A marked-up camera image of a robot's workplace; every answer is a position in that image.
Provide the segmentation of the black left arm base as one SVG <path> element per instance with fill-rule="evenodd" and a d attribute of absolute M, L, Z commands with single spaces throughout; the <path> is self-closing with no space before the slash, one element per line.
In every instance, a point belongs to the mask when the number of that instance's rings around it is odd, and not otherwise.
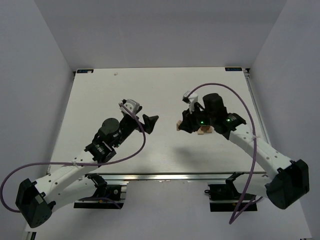
<path fill-rule="evenodd" d="M 76 201 L 74 209 L 120 210 L 124 206 L 127 184 L 107 182 L 97 173 L 86 174 L 85 177 L 94 183 L 95 191 L 92 196 Z"/>

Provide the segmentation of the brown wooden block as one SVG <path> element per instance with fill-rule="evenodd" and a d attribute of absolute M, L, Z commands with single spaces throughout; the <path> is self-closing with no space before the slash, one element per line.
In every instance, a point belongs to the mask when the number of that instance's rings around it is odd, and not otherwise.
<path fill-rule="evenodd" d="M 203 130 L 203 131 L 207 131 L 207 130 L 209 130 L 209 129 L 210 129 L 210 127 L 209 127 L 209 126 L 202 126 L 201 128 L 202 128 L 202 130 Z"/>

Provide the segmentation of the small light wood block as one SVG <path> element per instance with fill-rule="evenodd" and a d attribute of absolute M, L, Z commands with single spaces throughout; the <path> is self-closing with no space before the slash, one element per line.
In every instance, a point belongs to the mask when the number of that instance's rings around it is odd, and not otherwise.
<path fill-rule="evenodd" d="M 181 123 L 182 123 L 182 121 L 181 120 L 179 120 L 177 123 L 176 123 L 176 130 L 177 131 L 180 131 L 180 125 L 181 125 Z"/>

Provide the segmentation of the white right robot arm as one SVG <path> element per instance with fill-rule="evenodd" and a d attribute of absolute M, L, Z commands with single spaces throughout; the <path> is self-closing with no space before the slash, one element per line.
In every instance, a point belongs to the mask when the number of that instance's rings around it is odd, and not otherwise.
<path fill-rule="evenodd" d="M 177 129 L 187 133 L 197 132 L 201 127 L 211 126 L 214 131 L 240 147 L 256 160 L 268 176 L 267 181 L 257 181 L 248 187 L 259 190 L 277 208 L 286 209 L 310 190 L 309 167 L 299 159 L 294 161 L 274 149 L 253 133 L 253 128 L 237 113 L 230 113 L 217 93 L 205 95 L 198 102 L 198 95 L 187 91 L 182 98 L 188 109 L 182 112 Z"/>

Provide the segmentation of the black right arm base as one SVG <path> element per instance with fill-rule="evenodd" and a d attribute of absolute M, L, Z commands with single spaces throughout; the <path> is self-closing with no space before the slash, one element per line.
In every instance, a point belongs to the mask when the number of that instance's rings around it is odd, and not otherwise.
<path fill-rule="evenodd" d="M 233 192 L 227 184 L 209 184 L 204 190 L 209 198 L 210 211 L 213 213 L 232 213 L 240 199 L 241 194 Z"/>

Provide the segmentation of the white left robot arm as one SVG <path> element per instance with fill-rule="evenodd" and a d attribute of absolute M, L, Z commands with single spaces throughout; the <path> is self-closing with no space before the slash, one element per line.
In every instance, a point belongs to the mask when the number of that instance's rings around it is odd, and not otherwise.
<path fill-rule="evenodd" d="M 111 162 L 118 148 L 135 130 L 151 134 L 159 116 L 137 117 L 140 105 L 120 105 L 121 120 L 107 118 L 91 143 L 70 162 L 36 180 L 25 179 L 18 187 L 15 205 L 30 228 L 44 224 L 58 209 L 81 199 L 106 198 L 107 182 L 97 173 L 99 167 Z"/>

